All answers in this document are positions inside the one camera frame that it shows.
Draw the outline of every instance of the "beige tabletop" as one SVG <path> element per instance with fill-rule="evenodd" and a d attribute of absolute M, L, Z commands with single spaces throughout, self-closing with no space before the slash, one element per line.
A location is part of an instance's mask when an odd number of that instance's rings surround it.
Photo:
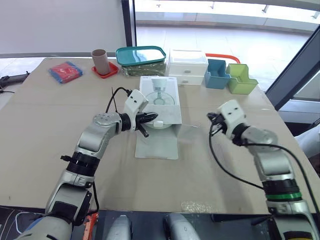
<path fill-rule="evenodd" d="M 84 75 L 60 85 L 48 69 L 66 60 L 80 67 Z M 92 65 L 91 59 L 46 58 L 0 111 L 0 205 L 44 208 L 67 166 L 60 156 L 71 155 L 92 117 L 104 112 L 111 87 L 139 87 L 139 77 L 121 73 L 100 79 L 92 73 Z M 209 150 L 206 114 L 230 99 L 239 101 L 250 124 L 276 132 L 279 143 L 297 155 L 315 198 L 320 199 L 317 174 L 259 87 L 250 95 L 234 95 L 228 89 L 208 89 L 203 85 L 184 85 L 178 90 L 183 124 L 198 127 L 192 137 L 179 142 L 179 159 L 135 158 L 136 134 L 140 133 L 123 132 L 114 137 L 96 171 L 101 209 L 267 213 L 264 192 L 226 175 Z M 121 110 L 126 95 L 119 92 L 115 99 Z M 215 136 L 213 142 L 227 169 L 261 185 L 247 149 L 233 145 L 222 134 Z M 302 196 L 314 211 L 295 163 L 293 168 Z"/>

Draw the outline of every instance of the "red plate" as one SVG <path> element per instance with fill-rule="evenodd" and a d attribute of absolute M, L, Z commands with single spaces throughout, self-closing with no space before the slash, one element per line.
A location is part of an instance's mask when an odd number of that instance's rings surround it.
<path fill-rule="evenodd" d="M 118 68 L 116 65 L 114 65 L 113 63 L 111 63 L 111 62 L 109 62 L 109 67 L 110 67 L 110 72 L 109 72 L 108 74 L 106 74 L 106 75 L 101 75 L 100 73 L 98 73 L 95 66 L 93 66 L 93 67 L 91 68 L 91 70 L 92 70 L 97 76 L 99 76 L 100 78 L 106 79 L 106 78 L 109 78 L 109 77 L 117 74 L 117 73 L 118 73 L 118 70 L 119 70 L 119 68 Z"/>

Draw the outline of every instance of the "teal plastic container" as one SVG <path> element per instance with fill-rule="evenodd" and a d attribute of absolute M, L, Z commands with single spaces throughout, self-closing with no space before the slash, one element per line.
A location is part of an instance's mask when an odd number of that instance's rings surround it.
<path fill-rule="evenodd" d="M 208 59 L 208 69 L 204 75 L 205 86 L 209 89 L 224 89 L 231 79 L 226 73 L 226 61 Z"/>
<path fill-rule="evenodd" d="M 121 66 L 135 66 L 162 62 L 166 53 L 159 46 L 121 47 L 115 52 L 116 60 Z"/>
<path fill-rule="evenodd" d="M 228 87 L 232 94 L 248 95 L 258 85 L 257 80 L 249 78 L 249 68 L 246 64 L 230 63 L 226 73 L 231 75 Z"/>

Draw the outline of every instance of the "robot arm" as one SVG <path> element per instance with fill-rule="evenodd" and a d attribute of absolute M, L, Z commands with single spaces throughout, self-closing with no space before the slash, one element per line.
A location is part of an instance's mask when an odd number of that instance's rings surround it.
<path fill-rule="evenodd" d="M 95 190 L 95 172 L 109 140 L 120 132 L 140 130 L 147 137 L 143 123 L 154 120 L 158 114 L 141 112 L 148 100 L 133 90 L 125 102 L 124 113 L 100 113 L 83 131 L 72 156 L 61 156 L 68 162 L 45 208 L 45 216 L 35 222 L 17 239 L 69 240 L 73 226 L 83 223 L 92 193 Z"/>
<path fill-rule="evenodd" d="M 246 115 L 236 100 L 230 100 L 218 108 L 218 113 L 208 113 L 212 125 L 238 146 L 245 144 L 278 143 L 275 133 L 249 126 Z M 263 184 L 266 205 L 272 214 L 270 234 L 275 239 L 306 238 L 319 240 L 319 232 L 302 199 L 295 174 L 287 155 L 279 148 L 247 146 L 254 157 L 258 176 Z"/>

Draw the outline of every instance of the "blue storage bin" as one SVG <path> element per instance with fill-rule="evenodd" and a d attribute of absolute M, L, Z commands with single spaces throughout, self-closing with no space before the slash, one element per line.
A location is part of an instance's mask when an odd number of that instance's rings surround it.
<path fill-rule="evenodd" d="M 231 79 L 226 73 L 226 61 L 208 59 L 208 69 L 204 75 L 205 86 L 209 89 L 224 89 Z"/>

